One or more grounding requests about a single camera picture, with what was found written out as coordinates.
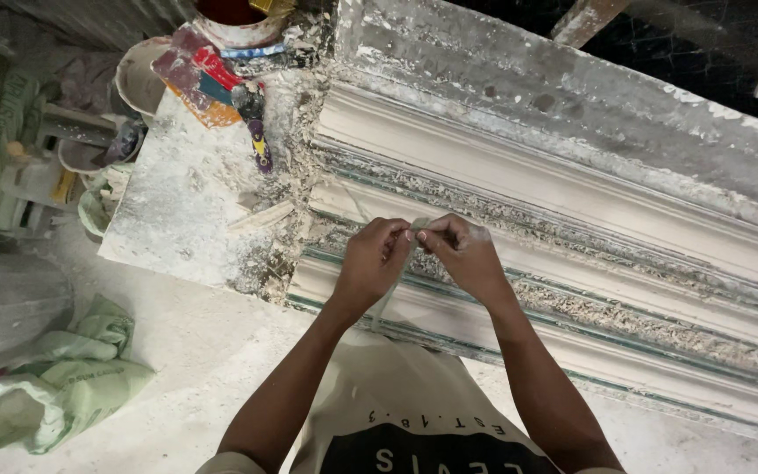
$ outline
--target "hand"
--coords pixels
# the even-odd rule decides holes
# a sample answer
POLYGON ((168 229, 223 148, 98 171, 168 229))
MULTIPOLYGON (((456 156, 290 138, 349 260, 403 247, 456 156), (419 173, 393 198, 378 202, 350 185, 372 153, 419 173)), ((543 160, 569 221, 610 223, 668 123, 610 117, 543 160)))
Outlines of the hand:
POLYGON ((352 326, 387 293, 403 271, 414 234, 404 219, 376 218, 347 243, 341 274, 324 306, 347 318, 352 326))
POLYGON ((455 283, 482 305, 516 301, 486 228, 447 214, 417 232, 417 240, 427 252, 437 255, 455 283))

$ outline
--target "blue tape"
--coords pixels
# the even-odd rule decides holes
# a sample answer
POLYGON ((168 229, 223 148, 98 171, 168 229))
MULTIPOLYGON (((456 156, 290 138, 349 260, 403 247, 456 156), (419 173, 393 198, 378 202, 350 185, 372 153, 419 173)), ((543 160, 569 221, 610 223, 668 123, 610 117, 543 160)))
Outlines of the blue tape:
POLYGON ((270 56, 272 54, 277 54, 284 50, 286 50, 286 43, 277 43, 269 47, 254 48, 254 49, 249 49, 249 50, 223 49, 222 57, 228 57, 231 59, 236 59, 240 57, 262 57, 262 56, 270 56))

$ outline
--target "purple handle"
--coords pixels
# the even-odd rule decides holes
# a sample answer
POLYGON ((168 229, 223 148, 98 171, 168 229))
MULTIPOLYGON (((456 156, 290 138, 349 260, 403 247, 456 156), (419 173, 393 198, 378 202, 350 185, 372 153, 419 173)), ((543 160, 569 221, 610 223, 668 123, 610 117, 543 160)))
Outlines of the purple handle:
POLYGON ((248 120, 247 130, 250 131, 250 138, 254 141, 256 166, 260 172, 265 174, 270 173, 274 167, 274 161, 271 160, 271 152, 268 149, 268 143, 265 141, 265 128, 262 125, 262 121, 248 120))

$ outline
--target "workbench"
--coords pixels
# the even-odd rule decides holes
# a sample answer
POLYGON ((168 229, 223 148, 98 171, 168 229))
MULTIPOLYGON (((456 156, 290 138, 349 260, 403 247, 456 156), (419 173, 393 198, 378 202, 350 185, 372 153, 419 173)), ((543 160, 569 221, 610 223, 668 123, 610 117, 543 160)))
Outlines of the workbench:
POLYGON ((276 299, 299 253, 299 213, 258 232, 228 228, 290 197, 284 136, 291 132, 298 93, 286 84, 306 74, 287 71, 266 80, 266 138, 275 161, 268 175, 256 167, 243 122, 207 129, 166 90, 99 255, 276 299))

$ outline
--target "person's left hand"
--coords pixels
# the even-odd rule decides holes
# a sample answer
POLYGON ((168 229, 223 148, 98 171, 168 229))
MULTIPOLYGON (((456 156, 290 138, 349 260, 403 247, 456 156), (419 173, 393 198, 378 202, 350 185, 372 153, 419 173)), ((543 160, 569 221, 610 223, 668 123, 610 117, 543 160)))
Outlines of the person's left hand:
POLYGON ((352 326, 403 271, 414 234, 405 219, 376 218, 347 243, 341 274, 325 307, 352 326))

